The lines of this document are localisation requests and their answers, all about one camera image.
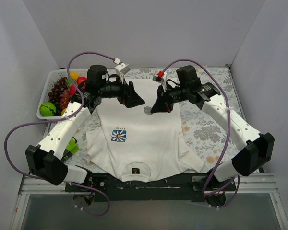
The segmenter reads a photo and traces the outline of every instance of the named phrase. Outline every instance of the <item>red apple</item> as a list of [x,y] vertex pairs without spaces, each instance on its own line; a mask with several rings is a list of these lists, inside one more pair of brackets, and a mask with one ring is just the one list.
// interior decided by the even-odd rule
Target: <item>red apple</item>
[[76,87],[74,85],[71,85],[70,89],[69,89],[69,95],[73,96],[76,93]]
[[78,77],[77,79],[77,85],[79,85],[82,81],[87,80],[86,77]]

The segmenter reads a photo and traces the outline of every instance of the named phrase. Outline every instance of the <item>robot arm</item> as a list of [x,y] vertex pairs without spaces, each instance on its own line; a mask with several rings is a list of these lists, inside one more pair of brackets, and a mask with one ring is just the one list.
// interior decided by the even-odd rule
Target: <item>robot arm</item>
[[[102,98],[116,97],[127,108],[144,104],[144,100],[135,92],[133,83],[126,83],[124,73],[128,71],[128,65],[120,63],[117,67],[115,81],[107,81],[107,68],[101,65],[93,65],[87,72],[84,95],[84,106],[72,118],[58,122],[52,131],[36,146],[30,145],[26,151],[26,158],[31,174],[44,180],[59,185],[64,182],[76,182],[86,184],[89,171],[87,169],[64,164],[61,159],[69,141],[79,129],[80,125],[91,115],[101,103]],[[77,92],[68,104],[64,116],[71,115],[81,106],[81,96]]]
[[[180,85],[171,87],[163,81],[157,90],[158,98],[151,113],[171,112],[174,103],[189,100],[210,115],[225,131],[228,126],[225,99],[211,83],[201,84],[193,66],[185,66],[177,71]],[[237,175],[248,176],[270,161],[274,138],[270,133],[261,134],[251,127],[235,111],[231,115],[231,138],[239,153],[231,160],[219,165],[212,181],[221,183]]]

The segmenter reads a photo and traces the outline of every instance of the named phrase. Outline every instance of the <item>gray circle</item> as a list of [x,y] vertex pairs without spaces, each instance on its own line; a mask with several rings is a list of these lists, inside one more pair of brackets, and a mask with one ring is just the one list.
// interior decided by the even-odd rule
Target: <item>gray circle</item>
[[144,113],[146,113],[147,115],[152,115],[152,113],[150,112],[151,110],[152,110],[151,107],[146,106],[146,107],[144,108]]

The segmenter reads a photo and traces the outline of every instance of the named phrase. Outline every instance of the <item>white wall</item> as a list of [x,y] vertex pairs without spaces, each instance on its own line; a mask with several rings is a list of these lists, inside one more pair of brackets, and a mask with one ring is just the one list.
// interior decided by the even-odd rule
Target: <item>white wall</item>
[[266,168],[288,217],[288,0],[264,3],[232,68],[247,120],[275,137]]
[[[60,67],[99,51],[132,67],[164,67],[178,58],[232,63],[264,0],[24,0]],[[104,58],[84,56],[77,67]]]
[[[36,120],[47,74],[58,66],[21,0],[0,0],[0,230],[9,228],[21,175],[8,164],[3,142],[14,126]],[[25,148],[37,143],[42,127],[11,136],[12,160],[28,172]]]

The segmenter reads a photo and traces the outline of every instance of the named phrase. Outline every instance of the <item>bunch of grapes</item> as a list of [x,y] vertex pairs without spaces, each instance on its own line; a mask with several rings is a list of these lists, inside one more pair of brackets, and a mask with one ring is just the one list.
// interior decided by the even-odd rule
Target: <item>bunch of grapes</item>
[[58,115],[61,115],[62,110],[67,107],[68,102],[70,100],[70,97],[68,97],[69,100],[67,101],[67,103],[62,103],[62,101],[61,101],[62,98],[67,99],[67,96],[64,96],[64,95],[66,95],[66,93],[69,96],[68,83],[66,82],[66,79],[67,79],[66,77],[60,78],[53,85],[53,88],[48,93],[49,101],[56,106],[57,111],[58,111]]

